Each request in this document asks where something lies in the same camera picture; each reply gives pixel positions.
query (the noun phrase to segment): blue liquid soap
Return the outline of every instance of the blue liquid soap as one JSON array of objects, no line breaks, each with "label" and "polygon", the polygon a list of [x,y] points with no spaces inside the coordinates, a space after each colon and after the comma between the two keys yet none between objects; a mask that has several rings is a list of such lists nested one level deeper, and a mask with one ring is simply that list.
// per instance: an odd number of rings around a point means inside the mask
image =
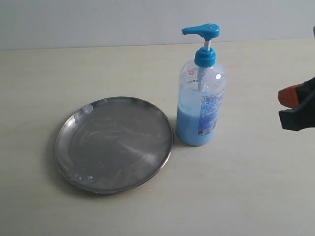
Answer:
[{"label": "blue liquid soap", "polygon": [[210,48],[210,40],[219,35],[219,29],[215,24],[205,24],[182,30],[183,34],[199,34],[205,39],[195,59],[183,66],[179,79],[176,132],[193,146],[212,140],[223,98],[225,72]]}]

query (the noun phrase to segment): blue pump head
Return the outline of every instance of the blue pump head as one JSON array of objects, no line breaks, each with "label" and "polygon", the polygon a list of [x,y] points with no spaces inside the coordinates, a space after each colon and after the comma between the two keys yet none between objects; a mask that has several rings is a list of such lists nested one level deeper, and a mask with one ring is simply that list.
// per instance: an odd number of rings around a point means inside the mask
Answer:
[{"label": "blue pump head", "polygon": [[204,47],[201,47],[195,55],[195,64],[200,67],[211,67],[216,63],[216,53],[210,47],[211,39],[218,37],[220,27],[216,24],[205,24],[201,26],[182,29],[183,35],[198,34],[205,39]]}]

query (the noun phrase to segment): black and red object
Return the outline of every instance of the black and red object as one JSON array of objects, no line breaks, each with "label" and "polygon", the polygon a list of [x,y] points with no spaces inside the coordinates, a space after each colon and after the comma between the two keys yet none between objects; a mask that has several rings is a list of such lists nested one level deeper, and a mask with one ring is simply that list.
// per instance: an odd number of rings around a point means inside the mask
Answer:
[{"label": "black and red object", "polygon": [[299,131],[315,127],[315,77],[280,90],[278,100],[292,108],[279,111],[283,129]]}]

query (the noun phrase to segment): metal plate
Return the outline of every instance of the metal plate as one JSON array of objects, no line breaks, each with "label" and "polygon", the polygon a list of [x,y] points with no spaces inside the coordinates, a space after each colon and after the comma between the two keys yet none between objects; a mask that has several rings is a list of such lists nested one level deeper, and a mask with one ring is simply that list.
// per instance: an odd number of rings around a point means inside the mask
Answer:
[{"label": "metal plate", "polygon": [[153,104],[131,97],[93,102],[73,114],[55,142],[60,173],[75,186],[111,194],[152,178],[173,145],[166,115]]}]

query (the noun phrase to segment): soap dispenser bottle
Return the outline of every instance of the soap dispenser bottle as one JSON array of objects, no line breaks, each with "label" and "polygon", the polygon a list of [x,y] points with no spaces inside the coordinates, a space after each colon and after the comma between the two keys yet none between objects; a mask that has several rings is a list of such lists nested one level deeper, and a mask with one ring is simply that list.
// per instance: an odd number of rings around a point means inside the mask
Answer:
[{"label": "soap dispenser bottle", "polygon": [[176,132],[182,141],[193,146],[212,139],[223,97],[225,72],[216,63],[216,53],[210,47],[219,31],[216,24],[182,29],[183,35],[198,34],[205,39],[204,47],[183,66],[179,76]]}]

